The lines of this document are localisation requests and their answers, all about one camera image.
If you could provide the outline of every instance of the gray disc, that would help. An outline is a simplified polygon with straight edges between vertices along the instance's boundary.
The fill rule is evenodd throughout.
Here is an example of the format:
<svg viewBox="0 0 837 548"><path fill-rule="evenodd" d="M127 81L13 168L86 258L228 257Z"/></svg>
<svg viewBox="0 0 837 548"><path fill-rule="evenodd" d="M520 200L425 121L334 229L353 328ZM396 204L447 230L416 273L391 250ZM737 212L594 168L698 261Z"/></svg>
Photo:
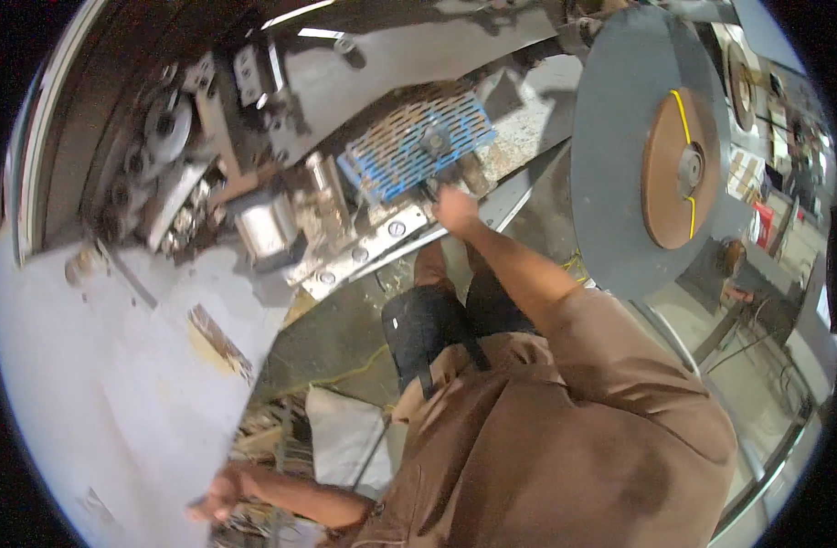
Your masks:
<svg viewBox="0 0 837 548"><path fill-rule="evenodd" d="M644 144L659 103L689 88L710 106L720 138L715 205L693 238L658 247L641 207ZM571 146L571 207L589 276L621 299L654 293L686 270L714 225L729 172L729 119L720 78L696 34L667 11L617 12L589 50L577 88Z"/></svg>

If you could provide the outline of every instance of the brown abrasive disc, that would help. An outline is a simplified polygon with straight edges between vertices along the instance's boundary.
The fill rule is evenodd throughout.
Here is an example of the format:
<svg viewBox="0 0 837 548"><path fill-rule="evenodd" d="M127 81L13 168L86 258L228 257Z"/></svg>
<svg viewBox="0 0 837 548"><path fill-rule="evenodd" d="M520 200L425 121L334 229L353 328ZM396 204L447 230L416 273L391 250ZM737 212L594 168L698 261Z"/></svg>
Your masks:
<svg viewBox="0 0 837 548"><path fill-rule="evenodd" d="M753 129L756 113L756 90L753 87L750 68L745 53L737 42L730 42L727 49L729 71L729 99L735 111L735 121L744 131Z"/></svg>
<svg viewBox="0 0 837 548"><path fill-rule="evenodd" d="M720 138L709 107L687 88L678 90L689 129L687 145L680 109L668 94L656 111L644 145L641 170L641 205L646 231L656 245L677 249L689 239L696 203L693 234L708 217L720 184Z"/></svg>

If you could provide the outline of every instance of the dark pants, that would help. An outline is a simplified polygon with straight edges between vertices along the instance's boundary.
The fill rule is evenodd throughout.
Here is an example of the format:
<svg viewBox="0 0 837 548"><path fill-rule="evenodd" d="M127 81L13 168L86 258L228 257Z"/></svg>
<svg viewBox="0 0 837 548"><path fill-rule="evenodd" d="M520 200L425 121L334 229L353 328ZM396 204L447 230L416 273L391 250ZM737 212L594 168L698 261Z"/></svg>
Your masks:
<svg viewBox="0 0 837 548"><path fill-rule="evenodd" d="M477 343L480 337L508 332L537 334L531 320L487 267L474 270L467 303L462 305L445 277L440 244L430 246L434 245L436 249L423 249L416 258L417 286L394 297L381 310L400 391L417 377L425 398L432 395L431 363L446 346L465 345L474 365L485 369L488 362Z"/></svg>

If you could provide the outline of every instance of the perforated metal cover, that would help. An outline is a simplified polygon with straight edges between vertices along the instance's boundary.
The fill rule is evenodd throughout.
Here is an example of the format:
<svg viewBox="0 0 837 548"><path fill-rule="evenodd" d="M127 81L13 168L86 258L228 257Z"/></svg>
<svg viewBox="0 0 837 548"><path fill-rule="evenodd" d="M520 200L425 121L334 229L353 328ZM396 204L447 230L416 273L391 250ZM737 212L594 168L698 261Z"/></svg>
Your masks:
<svg viewBox="0 0 837 548"><path fill-rule="evenodd" d="M448 132L451 146L437 158L419 143L433 124ZM494 138L473 92L444 82L413 90L402 106L349 143L337 163L361 192L386 202Z"/></svg>

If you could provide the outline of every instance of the screw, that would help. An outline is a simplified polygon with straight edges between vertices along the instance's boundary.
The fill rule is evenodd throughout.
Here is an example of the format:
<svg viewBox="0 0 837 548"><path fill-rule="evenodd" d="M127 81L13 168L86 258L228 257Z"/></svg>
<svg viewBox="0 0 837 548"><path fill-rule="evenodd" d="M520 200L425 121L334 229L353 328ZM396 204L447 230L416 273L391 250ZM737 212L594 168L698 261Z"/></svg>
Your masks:
<svg viewBox="0 0 837 548"><path fill-rule="evenodd" d="M391 236L402 236L406 234L406 225L404 225L400 221L394 221L390 225L388 225L388 233Z"/></svg>
<svg viewBox="0 0 837 548"><path fill-rule="evenodd" d="M369 258L369 251L364 247L355 247L352 250L352 258L355 262L366 262Z"/></svg>

